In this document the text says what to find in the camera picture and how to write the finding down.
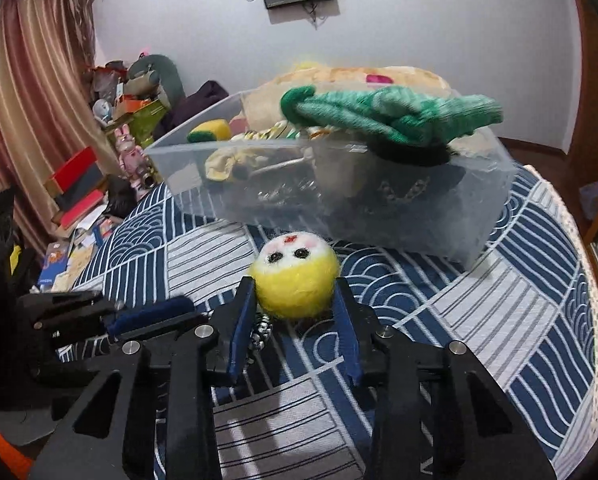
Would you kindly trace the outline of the red box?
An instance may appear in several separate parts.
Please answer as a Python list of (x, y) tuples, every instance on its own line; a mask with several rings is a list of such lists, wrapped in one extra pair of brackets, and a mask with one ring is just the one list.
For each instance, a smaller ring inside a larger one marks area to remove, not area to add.
[(97, 156), (95, 151), (90, 146), (83, 148), (45, 181), (45, 190), (52, 197), (64, 194), (96, 162)]

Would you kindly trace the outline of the green striped knit cloth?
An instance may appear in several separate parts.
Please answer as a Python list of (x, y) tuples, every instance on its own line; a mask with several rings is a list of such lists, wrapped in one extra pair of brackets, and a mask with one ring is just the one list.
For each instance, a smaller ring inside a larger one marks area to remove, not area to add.
[(296, 126), (355, 130), (410, 148), (445, 145), (504, 120), (503, 107), (488, 96), (441, 98), (401, 86), (325, 93), (298, 87), (285, 92), (279, 106)]

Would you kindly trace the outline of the yellow green sponge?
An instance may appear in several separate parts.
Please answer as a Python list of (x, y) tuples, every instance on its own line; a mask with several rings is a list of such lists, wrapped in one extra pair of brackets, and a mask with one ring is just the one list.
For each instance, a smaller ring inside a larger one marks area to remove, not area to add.
[(192, 128), (186, 136), (188, 143), (229, 141), (233, 136), (225, 119), (212, 119)]

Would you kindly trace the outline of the pink plush rabbit toy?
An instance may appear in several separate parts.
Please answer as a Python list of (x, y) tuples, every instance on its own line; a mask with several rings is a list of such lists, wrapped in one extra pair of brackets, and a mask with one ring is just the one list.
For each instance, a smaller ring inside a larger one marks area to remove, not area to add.
[(128, 124), (114, 130), (114, 145), (121, 170), (136, 190), (150, 190), (156, 184), (154, 168), (142, 147), (131, 134)]

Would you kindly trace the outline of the blue white patterned bedspread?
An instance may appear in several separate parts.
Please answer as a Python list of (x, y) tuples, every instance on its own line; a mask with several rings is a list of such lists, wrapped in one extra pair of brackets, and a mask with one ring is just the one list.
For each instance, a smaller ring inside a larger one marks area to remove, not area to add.
[[(183, 214), (150, 193), (76, 280), (129, 307), (229, 302), (270, 229)], [(463, 341), (534, 432), (558, 478), (598, 437), (598, 291), (569, 211), (519, 167), (476, 265), (338, 242), (341, 274), (380, 320), (424, 344)], [(354, 392), (328, 318), (277, 322), (233, 388), (212, 394), (227, 479), (358, 479), (375, 396)]]

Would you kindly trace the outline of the yellow floral fabric piece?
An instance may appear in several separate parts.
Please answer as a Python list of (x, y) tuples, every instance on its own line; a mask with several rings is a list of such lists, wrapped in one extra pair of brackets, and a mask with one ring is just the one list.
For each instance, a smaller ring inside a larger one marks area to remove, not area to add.
[(260, 150), (220, 148), (206, 159), (204, 172), (212, 182), (245, 181), (269, 162), (270, 158)]

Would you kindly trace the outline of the yellow fuzzy ball toy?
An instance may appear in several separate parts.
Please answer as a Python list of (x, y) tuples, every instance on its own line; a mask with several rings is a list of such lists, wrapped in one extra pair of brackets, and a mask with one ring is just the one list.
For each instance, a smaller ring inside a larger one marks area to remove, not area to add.
[(248, 275), (256, 298), (272, 318), (315, 318), (331, 306), (340, 274), (338, 257), (321, 237), (291, 232), (269, 240), (252, 262)]

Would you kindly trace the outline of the beige fleece blanket coloured squares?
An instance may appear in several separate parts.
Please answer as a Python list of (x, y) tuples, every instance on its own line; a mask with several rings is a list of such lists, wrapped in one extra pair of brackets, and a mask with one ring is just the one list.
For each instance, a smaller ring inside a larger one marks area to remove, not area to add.
[(252, 130), (264, 130), (284, 119), (280, 99), (291, 88), (314, 86), (318, 93), (402, 86), (430, 96), (449, 96), (450, 84), (441, 76), (412, 66), (329, 67), (314, 65), (275, 77), (241, 95), (242, 114)]

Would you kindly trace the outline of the clear plastic storage box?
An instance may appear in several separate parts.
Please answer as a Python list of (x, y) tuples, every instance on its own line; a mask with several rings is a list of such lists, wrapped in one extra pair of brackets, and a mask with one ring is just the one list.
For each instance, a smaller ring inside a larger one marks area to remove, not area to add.
[(292, 138), (287, 89), (233, 94), (147, 148), (181, 211), (474, 263), (517, 172), (490, 129), (452, 141), (444, 164), (398, 164), (357, 133)]

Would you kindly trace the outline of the dark purple clothing pile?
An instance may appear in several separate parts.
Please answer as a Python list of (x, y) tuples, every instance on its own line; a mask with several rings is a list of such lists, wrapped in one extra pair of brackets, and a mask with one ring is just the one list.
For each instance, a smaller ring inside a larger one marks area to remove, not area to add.
[(160, 122), (162, 133), (168, 133), (186, 120), (228, 97), (225, 88), (215, 80), (208, 80), (190, 96), (182, 99), (167, 112)]

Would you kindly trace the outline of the green grey plush cushion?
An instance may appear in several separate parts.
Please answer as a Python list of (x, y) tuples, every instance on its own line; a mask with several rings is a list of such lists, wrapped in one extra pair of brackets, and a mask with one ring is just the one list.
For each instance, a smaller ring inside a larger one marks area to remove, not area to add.
[(185, 97), (175, 64), (162, 54), (141, 56), (130, 66), (124, 93), (136, 98), (157, 98), (166, 108), (177, 106)]

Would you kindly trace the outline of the green cardboard box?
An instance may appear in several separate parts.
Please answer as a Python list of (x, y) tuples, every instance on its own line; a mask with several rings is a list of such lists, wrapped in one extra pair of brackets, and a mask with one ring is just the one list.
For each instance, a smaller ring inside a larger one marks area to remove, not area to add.
[(154, 142), (152, 136), (154, 129), (167, 111), (168, 109), (160, 101), (152, 101), (134, 113), (120, 116), (102, 130), (102, 133), (106, 136), (109, 144), (115, 146), (114, 130), (121, 128), (123, 125), (128, 125), (128, 131), (134, 136), (135, 141), (142, 148), (148, 148)]

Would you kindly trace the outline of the red beige striped curtain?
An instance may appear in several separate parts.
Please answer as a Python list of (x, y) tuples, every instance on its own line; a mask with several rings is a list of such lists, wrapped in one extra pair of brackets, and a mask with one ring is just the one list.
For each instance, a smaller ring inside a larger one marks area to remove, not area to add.
[(44, 252), (58, 209), (45, 188), (74, 154), (92, 148), (105, 174), (120, 171), (90, 100), (92, 0), (0, 0), (0, 189), (13, 186), (14, 221)]

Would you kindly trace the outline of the black and white fabric bag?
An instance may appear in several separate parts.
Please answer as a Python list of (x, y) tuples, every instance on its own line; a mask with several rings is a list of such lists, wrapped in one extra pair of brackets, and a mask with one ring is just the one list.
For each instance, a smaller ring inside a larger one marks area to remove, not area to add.
[(329, 233), (372, 245), (394, 246), (410, 237), (467, 173), (445, 145), (320, 141), (314, 155)]

